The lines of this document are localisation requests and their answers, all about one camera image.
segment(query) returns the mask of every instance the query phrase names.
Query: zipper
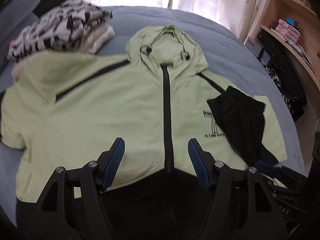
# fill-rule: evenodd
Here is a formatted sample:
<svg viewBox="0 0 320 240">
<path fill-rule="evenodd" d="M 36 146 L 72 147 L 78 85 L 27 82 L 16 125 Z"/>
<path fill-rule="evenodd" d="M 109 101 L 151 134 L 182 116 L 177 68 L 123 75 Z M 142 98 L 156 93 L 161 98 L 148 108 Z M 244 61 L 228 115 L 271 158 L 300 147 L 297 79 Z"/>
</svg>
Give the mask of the zipper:
<svg viewBox="0 0 320 240">
<path fill-rule="evenodd" d="M 110 66 L 107 66 L 99 71 L 97 71 L 96 73 L 92 74 L 90 77 L 87 77 L 86 79 L 80 81 L 79 83 L 77 83 L 76 85 L 64 90 L 63 92 L 59 93 L 56 95 L 56 102 L 59 101 L 61 98 L 63 98 L 64 96 L 66 96 L 68 93 L 70 93 L 72 90 L 76 89 L 77 87 L 83 85 L 84 83 L 87 83 L 89 82 L 90 80 L 94 79 L 94 78 L 97 78 L 101 75 L 104 75 L 112 70 L 115 70 L 116 68 L 119 68 L 119 67 L 122 67 L 122 66 L 125 66 L 125 65 L 128 65 L 130 64 L 130 61 L 129 60 L 125 60 L 125 61 L 122 61 L 122 62 L 119 62 L 119 63 L 116 63 L 116 64 L 113 64 L 113 65 L 110 65 Z"/>
<path fill-rule="evenodd" d="M 173 143 L 171 131 L 171 101 L 170 101 L 170 78 L 168 66 L 172 63 L 160 65 L 163 72 L 163 130 L 164 130 L 164 169 L 169 174 L 174 167 Z"/>
</svg>

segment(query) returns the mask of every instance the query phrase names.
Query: bookshelf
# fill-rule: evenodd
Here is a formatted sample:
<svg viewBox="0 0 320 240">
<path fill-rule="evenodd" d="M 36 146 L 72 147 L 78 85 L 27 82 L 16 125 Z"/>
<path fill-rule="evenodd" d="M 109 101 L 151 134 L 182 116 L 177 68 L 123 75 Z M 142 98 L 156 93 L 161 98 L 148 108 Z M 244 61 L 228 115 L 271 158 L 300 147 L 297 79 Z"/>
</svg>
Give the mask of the bookshelf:
<svg viewBox="0 0 320 240">
<path fill-rule="evenodd" d="M 292 17 L 299 22 L 298 28 L 304 39 L 302 46 L 311 58 L 312 69 L 281 36 L 271 30 L 273 20 L 286 20 L 287 17 Z M 270 0 L 259 26 L 276 38 L 291 54 L 290 58 L 295 61 L 292 62 L 292 66 L 310 99 L 317 118 L 320 118 L 320 58 L 317 55 L 320 50 L 320 21 L 308 0 L 303 0 L 302 3 L 295 0 Z"/>
</svg>

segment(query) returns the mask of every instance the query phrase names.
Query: light green jacket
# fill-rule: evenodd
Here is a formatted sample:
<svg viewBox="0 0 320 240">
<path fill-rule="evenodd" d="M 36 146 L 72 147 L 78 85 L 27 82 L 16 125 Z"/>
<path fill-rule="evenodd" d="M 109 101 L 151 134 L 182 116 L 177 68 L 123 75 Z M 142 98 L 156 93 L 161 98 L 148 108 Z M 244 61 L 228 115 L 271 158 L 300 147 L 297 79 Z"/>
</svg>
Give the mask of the light green jacket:
<svg viewBox="0 0 320 240">
<path fill-rule="evenodd" d="M 168 73 L 162 63 L 169 63 Z M 191 138 L 215 160 L 246 169 L 212 119 L 207 100 L 220 93 L 196 74 L 223 89 L 234 84 L 207 68 L 199 45 L 174 26 L 142 29 L 123 55 L 42 53 L 2 102 L 2 141 L 25 148 L 18 199 L 36 202 L 56 167 L 80 168 L 117 137 L 124 139 L 125 153 L 110 189 L 164 169 L 171 154 L 169 166 L 196 175 L 188 155 Z M 266 104 L 262 143 L 283 161 L 287 154 L 276 115 L 267 97 L 254 98 Z"/>
</svg>

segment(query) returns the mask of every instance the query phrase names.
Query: black sleeve cuff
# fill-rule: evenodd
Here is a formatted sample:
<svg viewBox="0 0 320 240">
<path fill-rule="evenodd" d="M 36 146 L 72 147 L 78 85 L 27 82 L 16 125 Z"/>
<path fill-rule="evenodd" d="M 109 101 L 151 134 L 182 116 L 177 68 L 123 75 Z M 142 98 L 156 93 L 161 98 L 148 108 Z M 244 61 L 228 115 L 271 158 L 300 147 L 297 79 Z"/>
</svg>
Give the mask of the black sleeve cuff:
<svg viewBox="0 0 320 240">
<path fill-rule="evenodd" d="M 1 121 L 1 114 L 2 114 L 2 99 L 4 97 L 5 91 L 0 93 L 0 121 Z"/>
</svg>

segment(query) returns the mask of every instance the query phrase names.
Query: hood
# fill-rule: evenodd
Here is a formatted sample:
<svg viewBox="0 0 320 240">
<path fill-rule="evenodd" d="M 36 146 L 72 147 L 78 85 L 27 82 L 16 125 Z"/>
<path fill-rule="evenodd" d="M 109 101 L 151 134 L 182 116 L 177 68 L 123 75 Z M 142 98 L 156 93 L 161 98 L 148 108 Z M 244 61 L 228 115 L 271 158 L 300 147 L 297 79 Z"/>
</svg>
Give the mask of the hood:
<svg viewBox="0 0 320 240">
<path fill-rule="evenodd" d="M 129 40 L 125 51 L 132 63 L 144 64 L 155 73 L 163 63 L 173 63 L 179 75 L 195 75 L 208 68 L 200 46 L 174 25 L 143 28 Z"/>
</svg>

